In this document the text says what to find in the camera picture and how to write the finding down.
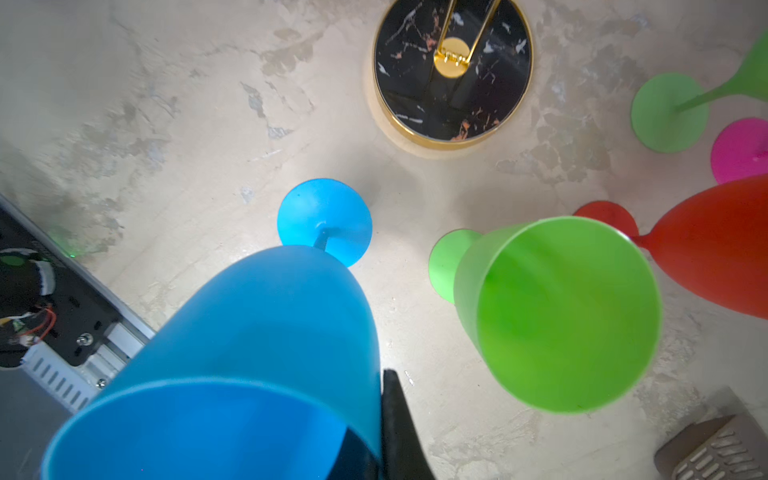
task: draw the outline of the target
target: wine glass stem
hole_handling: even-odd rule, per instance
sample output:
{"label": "wine glass stem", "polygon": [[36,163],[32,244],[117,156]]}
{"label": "wine glass stem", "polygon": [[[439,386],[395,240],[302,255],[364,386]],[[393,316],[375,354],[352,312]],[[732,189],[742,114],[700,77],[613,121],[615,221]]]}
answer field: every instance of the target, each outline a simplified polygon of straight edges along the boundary
{"label": "wine glass stem", "polygon": [[690,110],[691,108],[696,108],[703,104],[708,104],[713,100],[717,100],[718,98],[725,97],[729,94],[728,90],[725,88],[726,84],[722,84],[721,86],[708,91],[705,94],[698,95],[697,97],[691,98],[689,101],[686,101],[682,104],[677,105],[674,108],[674,112],[676,114],[679,114],[683,111]]}
{"label": "wine glass stem", "polygon": [[650,250],[648,248],[647,240],[648,235],[638,235],[637,237],[630,237],[630,240],[634,242],[635,245],[637,245],[640,248],[644,248],[645,250]]}
{"label": "wine glass stem", "polygon": [[315,248],[321,249],[323,252],[326,251],[326,245],[328,244],[328,237],[329,237],[329,231],[326,228],[323,228],[320,231],[320,235],[317,236],[317,240],[315,240]]}

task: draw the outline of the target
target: gold rim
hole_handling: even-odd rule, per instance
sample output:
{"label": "gold rim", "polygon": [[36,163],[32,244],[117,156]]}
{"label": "gold rim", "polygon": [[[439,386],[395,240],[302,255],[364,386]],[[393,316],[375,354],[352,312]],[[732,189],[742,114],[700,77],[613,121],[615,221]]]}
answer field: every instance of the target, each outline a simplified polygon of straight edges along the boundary
{"label": "gold rim", "polygon": [[389,8],[386,9],[386,12],[384,12],[384,16],[382,17],[382,21],[379,23],[379,27],[376,29],[376,36],[373,37],[373,52],[371,55],[371,59],[372,59],[371,68],[373,69],[373,81],[376,84],[376,99],[379,101],[379,106],[384,110],[384,116],[387,118],[387,120],[389,120],[389,123],[392,124],[392,126],[395,127],[395,129],[398,132],[400,132],[400,134],[404,135],[410,141],[412,141],[417,145],[421,145],[422,147],[427,147],[434,150],[459,150],[459,149],[477,144],[478,142],[483,141],[486,138],[490,137],[499,128],[501,128],[502,125],[504,125],[504,123],[506,123],[506,121],[512,117],[512,115],[515,114],[518,108],[520,108],[520,105],[522,105],[523,101],[525,100],[525,96],[528,94],[528,90],[530,90],[531,83],[533,82],[533,70],[534,70],[534,59],[535,59],[533,32],[531,30],[531,26],[528,24],[528,19],[525,17],[525,14],[523,13],[523,11],[520,9],[520,7],[518,7],[518,5],[515,2],[513,2],[512,0],[508,0],[509,3],[512,4],[512,7],[515,8],[515,11],[518,13],[518,15],[523,21],[523,25],[525,26],[525,31],[528,34],[528,41],[530,42],[530,49],[531,49],[531,73],[528,75],[528,82],[525,84],[525,90],[523,90],[523,94],[520,96],[520,100],[515,105],[515,107],[512,108],[512,111],[509,112],[509,115],[507,115],[507,117],[501,123],[491,128],[490,130],[487,130],[482,134],[472,137],[468,140],[442,141],[442,140],[427,138],[424,135],[418,134],[413,130],[411,130],[410,128],[406,127],[406,125],[403,124],[395,116],[395,114],[393,114],[391,110],[389,110],[389,106],[387,106],[387,104],[384,102],[382,89],[379,86],[379,79],[378,77],[376,77],[376,44],[379,43],[379,34],[381,33],[382,25],[384,25],[384,19],[387,17],[387,15],[389,15],[389,12],[392,11],[392,7],[394,7],[395,3],[397,3],[398,1],[399,0],[395,0],[389,6]]}

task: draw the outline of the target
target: screw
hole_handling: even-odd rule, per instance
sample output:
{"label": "screw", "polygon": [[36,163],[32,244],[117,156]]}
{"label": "screw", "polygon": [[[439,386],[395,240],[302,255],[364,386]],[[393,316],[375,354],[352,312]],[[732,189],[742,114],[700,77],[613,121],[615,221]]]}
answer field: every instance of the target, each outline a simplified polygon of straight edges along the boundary
{"label": "screw", "polygon": [[79,346],[88,346],[91,345],[94,342],[94,336],[90,333],[83,333],[80,335],[77,339],[77,344]]}

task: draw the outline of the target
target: green glass base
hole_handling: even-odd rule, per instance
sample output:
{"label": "green glass base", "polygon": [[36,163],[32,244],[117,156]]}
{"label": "green glass base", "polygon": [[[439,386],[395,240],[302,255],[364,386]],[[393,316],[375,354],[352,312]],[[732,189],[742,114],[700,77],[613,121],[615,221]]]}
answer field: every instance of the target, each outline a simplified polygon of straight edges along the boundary
{"label": "green glass base", "polygon": [[707,127],[710,109],[700,105],[676,112],[703,91],[691,77],[679,73],[657,75],[647,81],[632,101],[632,129],[643,145],[670,154],[693,146]]}
{"label": "green glass base", "polygon": [[469,247],[482,237],[474,230],[453,230],[438,240],[429,254],[429,281],[444,299],[453,302],[453,282],[456,270]]}

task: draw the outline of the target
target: red wire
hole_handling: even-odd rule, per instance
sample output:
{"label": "red wire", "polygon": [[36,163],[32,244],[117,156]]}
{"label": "red wire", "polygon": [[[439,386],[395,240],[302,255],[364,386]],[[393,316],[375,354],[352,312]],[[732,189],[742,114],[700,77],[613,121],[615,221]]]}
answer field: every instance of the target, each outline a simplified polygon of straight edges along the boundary
{"label": "red wire", "polygon": [[51,307],[48,307],[48,308],[46,308],[46,309],[44,309],[44,310],[40,310],[40,312],[43,312],[43,311],[45,311],[45,312],[46,312],[46,315],[45,315],[45,319],[44,319],[42,322],[40,322],[40,325],[36,326],[36,327],[35,327],[35,328],[33,328],[33,329],[29,329],[29,330],[27,330],[26,332],[17,333],[17,334],[16,334],[16,336],[24,336],[24,335],[29,335],[30,333],[34,333],[34,332],[37,332],[38,330],[40,330],[41,328],[43,328],[43,327],[45,326],[45,323],[48,321],[48,319],[49,319],[49,318],[51,318],[51,316],[49,315],[49,313],[53,313],[53,312],[52,312],[52,310],[51,310]]}
{"label": "red wire", "polygon": [[40,343],[45,338],[45,336],[48,335],[48,332],[51,331],[51,329],[53,328],[53,325],[56,324],[56,314],[54,313],[54,311],[51,310],[50,307],[48,307],[46,310],[48,311],[49,317],[51,318],[51,322],[48,324],[48,328],[45,329],[43,334],[40,335],[40,338],[38,338],[38,341],[35,343]]}

